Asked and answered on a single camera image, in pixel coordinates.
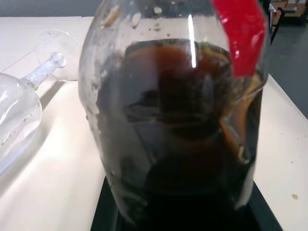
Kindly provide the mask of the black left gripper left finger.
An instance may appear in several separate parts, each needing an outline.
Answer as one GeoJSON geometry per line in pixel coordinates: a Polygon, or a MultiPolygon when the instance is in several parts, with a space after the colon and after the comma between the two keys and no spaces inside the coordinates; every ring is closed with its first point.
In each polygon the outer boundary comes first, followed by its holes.
{"type": "Polygon", "coordinates": [[[101,193],[93,217],[91,231],[120,231],[121,216],[110,190],[107,178],[104,178],[101,193]]]}

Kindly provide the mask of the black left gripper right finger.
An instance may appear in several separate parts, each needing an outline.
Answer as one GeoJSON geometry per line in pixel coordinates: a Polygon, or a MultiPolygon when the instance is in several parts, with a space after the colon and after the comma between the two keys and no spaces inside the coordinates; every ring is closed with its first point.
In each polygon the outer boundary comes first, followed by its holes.
{"type": "Polygon", "coordinates": [[[238,231],[282,231],[282,227],[256,185],[252,188],[249,200],[238,210],[240,212],[238,231]]]}

